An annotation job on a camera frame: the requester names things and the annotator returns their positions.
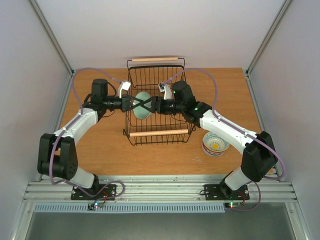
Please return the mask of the celadon green bowl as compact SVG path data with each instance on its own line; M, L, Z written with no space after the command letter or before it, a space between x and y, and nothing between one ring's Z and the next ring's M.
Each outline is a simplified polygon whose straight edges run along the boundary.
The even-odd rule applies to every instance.
M148 100L151 95L148 92L139 92L135 97L139 100L145 101ZM140 120L146 119L152 115L149 110L143 108L141 105L133 109L133 114Z

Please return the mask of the black wire dish rack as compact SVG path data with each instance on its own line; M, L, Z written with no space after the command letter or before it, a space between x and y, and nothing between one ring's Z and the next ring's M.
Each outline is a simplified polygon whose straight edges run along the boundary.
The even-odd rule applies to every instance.
M135 97L140 92L147 92L151 96L162 97L164 93L159 89L160 83L170 77L173 77L173 80L168 84L169 86L186 80L184 73L175 76L184 70L185 63L183 57L174 57L172 60L169 58L129 59L126 62L128 80L131 82L128 94ZM155 112L146 119L138 119L134 112L130 111L125 113L123 135L133 146L187 143L195 129L196 127L186 122L179 113L164 115Z

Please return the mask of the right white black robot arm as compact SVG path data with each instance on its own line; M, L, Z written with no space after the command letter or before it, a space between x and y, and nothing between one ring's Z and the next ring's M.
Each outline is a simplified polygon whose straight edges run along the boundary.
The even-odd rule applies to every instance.
M172 99L137 95L132 107L162 115L181 114L186 122L218 135L237 149L242 155L240 167L219 183L225 199L234 197L243 185L259 182L278 162L273 140L267 132L249 131L223 117L207 103L197 101L185 81L174 83L171 89Z

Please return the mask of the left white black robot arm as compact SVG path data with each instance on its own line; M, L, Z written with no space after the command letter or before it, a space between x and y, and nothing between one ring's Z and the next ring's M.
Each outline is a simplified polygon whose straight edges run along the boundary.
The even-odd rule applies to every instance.
M128 112L137 107L150 110L152 97L142 99L131 95L109 95L109 82L95 79L91 84L91 93L81 104L77 114L61 129L54 133L45 133L39 140L37 171L50 178L53 185L69 182L82 187L83 194L89 199L96 199L101 187L95 183L95 175L82 169L78 163L76 145L84 134L97 124L110 110Z

